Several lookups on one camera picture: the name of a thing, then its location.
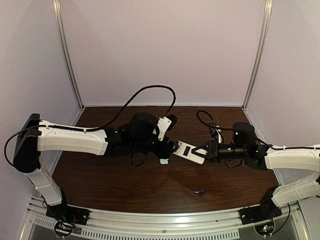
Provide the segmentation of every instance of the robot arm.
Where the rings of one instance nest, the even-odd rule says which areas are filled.
[[[245,122],[233,125],[233,143],[214,140],[194,147],[179,142],[180,148],[173,154],[198,164],[205,160],[220,163],[221,160],[243,159],[244,163],[256,170],[303,169],[313,174],[287,185],[270,188],[256,207],[240,210],[243,224],[270,219],[271,215],[281,215],[280,207],[289,203],[320,195],[320,144],[297,149],[285,146],[256,144],[250,136],[255,135],[253,126]]]
[[[24,173],[47,204],[47,215],[57,221],[85,225],[89,211],[70,207],[65,194],[53,181],[41,159],[44,151],[83,152],[106,157],[154,153],[168,163],[176,144],[166,132],[177,122],[174,115],[159,119],[145,112],[136,113],[131,121],[118,128],[74,127],[40,120],[32,114],[17,137],[13,166]]]

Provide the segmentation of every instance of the light purple wall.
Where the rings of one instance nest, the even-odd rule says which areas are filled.
[[[72,124],[79,113],[58,39],[52,0],[0,3],[0,147],[31,113]],[[14,144],[8,155],[12,158]],[[17,239],[33,188],[0,154],[0,239]],[[46,154],[52,168],[56,152]]]
[[[248,109],[274,145],[320,143],[320,1],[273,1],[266,48]],[[309,171],[282,169],[285,183]],[[319,239],[320,201],[300,203],[311,239]]]
[[[72,65],[86,106],[123,105],[165,84],[177,105],[241,106],[258,47],[264,0],[61,2]],[[168,105],[148,90],[134,105]]]

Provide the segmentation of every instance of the wooden table surface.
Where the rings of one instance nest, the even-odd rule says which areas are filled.
[[[87,107],[78,126],[96,127],[109,121],[119,107]],[[162,117],[166,107],[128,107],[111,126],[128,123],[136,112]],[[178,123],[167,133],[172,140],[200,145],[210,140],[208,129],[201,125],[196,112],[210,112],[221,127],[247,122],[240,107],[174,107]],[[224,132],[225,142],[232,140]],[[150,153],[136,154],[135,167],[129,157],[103,157],[80,152],[64,152],[53,179],[65,192],[71,205],[100,210],[132,213],[195,213],[254,205],[268,188],[278,184],[273,171],[258,171],[242,165],[228,169],[223,163],[196,164],[173,155],[168,165],[160,165]],[[195,190],[205,189],[203,194]]]

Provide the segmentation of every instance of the black joint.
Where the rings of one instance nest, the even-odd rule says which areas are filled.
[[[22,130],[37,126],[39,122],[40,115],[33,113],[25,122]],[[26,130],[17,136],[13,165],[19,172],[31,173],[36,169],[40,169],[38,136],[38,127]]]
[[[268,149],[267,145],[251,146],[248,150],[249,157],[244,159],[244,164],[253,169],[268,170],[265,160]]]
[[[232,139],[236,146],[254,145],[256,143],[256,140],[251,137],[255,135],[255,128],[251,124],[236,122],[232,129],[234,130]]]
[[[166,118],[171,121],[171,124],[167,129],[167,131],[170,131],[176,125],[176,123],[178,122],[178,118],[173,114],[170,114],[169,116],[166,116]]]
[[[277,206],[272,201],[272,197],[274,196],[274,192],[278,187],[279,186],[274,186],[274,187],[269,188],[266,191],[266,193],[264,194],[264,196],[262,197],[262,199],[260,201],[260,204],[261,205],[267,205],[270,208],[277,208]]]
[[[212,128],[212,127],[209,127],[209,126],[208,126],[208,130],[209,130],[210,137],[213,138],[213,139],[215,139],[216,136],[218,135],[218,133],[217,133],[217,131],[216,131],[214,128]]]

